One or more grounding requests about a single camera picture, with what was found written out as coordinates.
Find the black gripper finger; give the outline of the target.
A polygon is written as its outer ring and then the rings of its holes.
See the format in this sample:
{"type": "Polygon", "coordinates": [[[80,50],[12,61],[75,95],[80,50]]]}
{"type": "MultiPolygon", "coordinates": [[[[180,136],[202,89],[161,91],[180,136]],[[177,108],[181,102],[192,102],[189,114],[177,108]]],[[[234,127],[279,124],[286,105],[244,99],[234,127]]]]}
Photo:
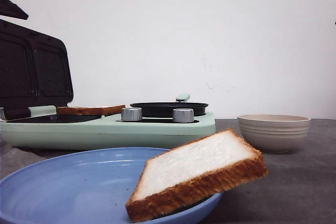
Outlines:
{"type": "Polygon", "coordinates": [[[0,0],[1,15],[19,19],[28,19],[26,14],[19,6],[11,2],[10,0],[0,0]]]}

